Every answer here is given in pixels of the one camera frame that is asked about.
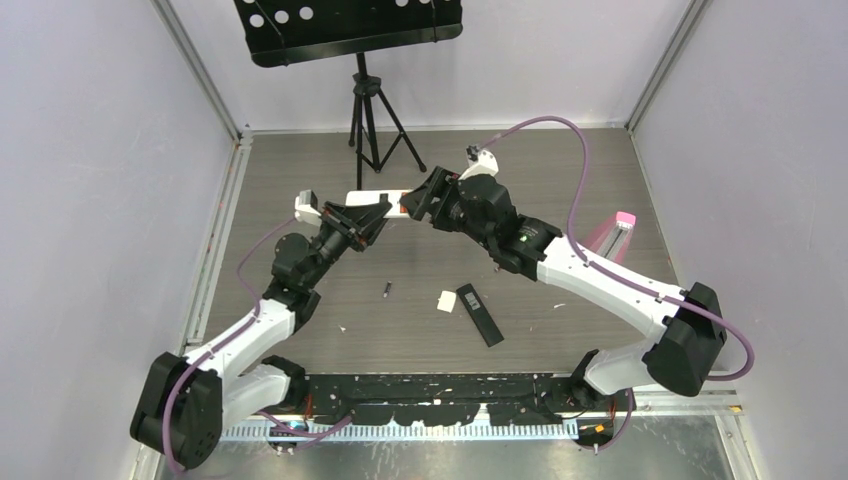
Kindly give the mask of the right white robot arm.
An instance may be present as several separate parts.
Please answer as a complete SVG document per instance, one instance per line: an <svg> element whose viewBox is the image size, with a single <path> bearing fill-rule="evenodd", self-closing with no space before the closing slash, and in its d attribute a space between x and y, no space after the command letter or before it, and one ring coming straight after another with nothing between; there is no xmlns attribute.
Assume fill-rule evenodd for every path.
<svg viewBox="0 0 848 480"><path fill-rule="evenodd" d="M596 410L614 393L649 384L695 397L709 379L727 340L710 318L719 312L711 288L696 283L685 290L598 256L557 227L518 213L491 175L463 179L437 169L399 203L414 220L467 235L501 269L572 292L642 334L634 344L584 356L570 385L580 408Z"/></svg>

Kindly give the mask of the white remote control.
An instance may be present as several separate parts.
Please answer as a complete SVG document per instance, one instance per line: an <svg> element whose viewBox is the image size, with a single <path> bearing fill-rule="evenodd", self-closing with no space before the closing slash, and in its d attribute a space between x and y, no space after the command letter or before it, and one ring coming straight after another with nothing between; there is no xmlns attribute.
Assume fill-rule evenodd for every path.
<svg viewBox="0 0 848 480"><path fill-rule="evenodd" d="M386 219L410 219L408 209L400 203L402 197L408 193L410 193L409 189L355 190L347 193L344 204L363 206L388 202L391 208L384 215Z"/></svg>

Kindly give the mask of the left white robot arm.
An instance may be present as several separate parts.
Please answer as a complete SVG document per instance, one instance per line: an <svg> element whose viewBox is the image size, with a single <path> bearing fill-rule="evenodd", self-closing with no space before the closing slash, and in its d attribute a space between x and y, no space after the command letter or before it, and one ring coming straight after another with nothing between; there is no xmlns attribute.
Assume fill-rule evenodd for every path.
<svg viewBox="0 0 848 480"><path fill-rule="evenodd" d="M317 223L314 236L286 233L282 226L266 234L277 240L267 289L252 291L248 313L211 341L153 361L131 437L183 474L204 463L222 433L245 418L272 406L298 412L308 395L305 370L269 350L311 319L321 300L317 284L345 252L374 243L391 208L386 198L358 206L327 202L304 212Z"/></svg>

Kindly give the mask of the white battery cover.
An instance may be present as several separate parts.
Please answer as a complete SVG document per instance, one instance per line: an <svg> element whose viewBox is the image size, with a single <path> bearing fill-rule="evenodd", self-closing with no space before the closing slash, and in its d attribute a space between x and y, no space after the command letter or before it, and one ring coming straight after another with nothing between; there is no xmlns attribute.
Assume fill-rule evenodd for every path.
<svg viewBox="0 0 848 480"><path fill-rule="evenodd" d="M437 301L437 309L442 312L452 313L457 301L454 291L443 290Z"/></svg>

